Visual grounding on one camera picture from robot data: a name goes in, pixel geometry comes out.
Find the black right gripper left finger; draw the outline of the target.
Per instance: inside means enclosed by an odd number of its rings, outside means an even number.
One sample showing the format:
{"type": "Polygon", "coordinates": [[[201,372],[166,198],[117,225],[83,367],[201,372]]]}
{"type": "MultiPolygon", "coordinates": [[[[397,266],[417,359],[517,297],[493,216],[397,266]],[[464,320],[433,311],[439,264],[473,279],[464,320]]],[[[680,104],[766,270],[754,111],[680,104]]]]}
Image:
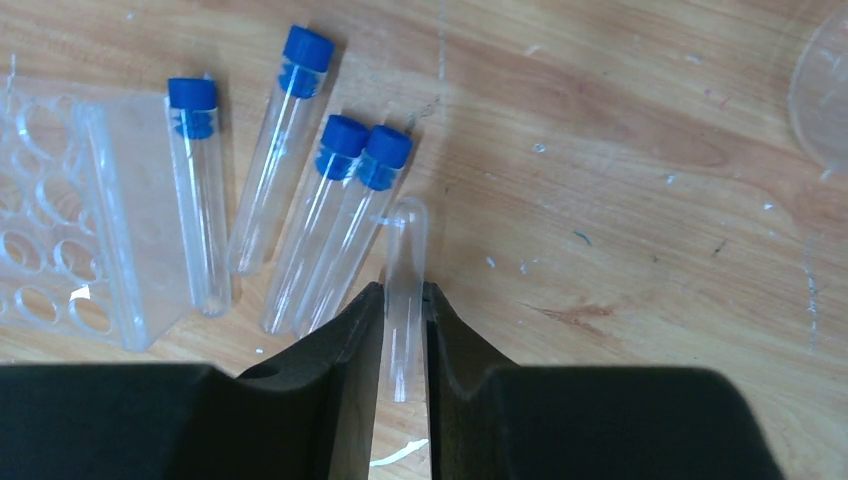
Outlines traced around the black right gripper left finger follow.
{"type": "Polygon", "coordinates": [[[238,376],[210,364],[1,370],[5,479],[364,479],[384,290],[238,376]]]}

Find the clear test tube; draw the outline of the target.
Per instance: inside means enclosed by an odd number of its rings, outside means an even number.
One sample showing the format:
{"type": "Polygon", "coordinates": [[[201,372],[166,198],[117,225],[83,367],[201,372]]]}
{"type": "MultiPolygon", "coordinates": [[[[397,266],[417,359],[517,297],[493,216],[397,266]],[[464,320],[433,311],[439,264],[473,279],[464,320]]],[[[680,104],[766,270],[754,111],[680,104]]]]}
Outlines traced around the clear test tube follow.
{"type": "Polygon", "coordinates": [[[423,399],[422,303],[429,217],[414,197],[397,201],[387,218],[381,388],[395,403],[423,399]]]}

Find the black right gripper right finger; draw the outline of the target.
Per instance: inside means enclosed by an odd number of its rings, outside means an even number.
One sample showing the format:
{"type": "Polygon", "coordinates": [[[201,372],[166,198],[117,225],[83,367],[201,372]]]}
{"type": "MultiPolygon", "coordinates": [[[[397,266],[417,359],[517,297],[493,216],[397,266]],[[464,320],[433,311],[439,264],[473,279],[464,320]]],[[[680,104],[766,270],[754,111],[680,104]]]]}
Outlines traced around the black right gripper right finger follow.
{"type": "Polygon", "coordinates": [[[436,479],[779,479],[755,416],[720,373],[522,366],[423,293],[436,479]]]}

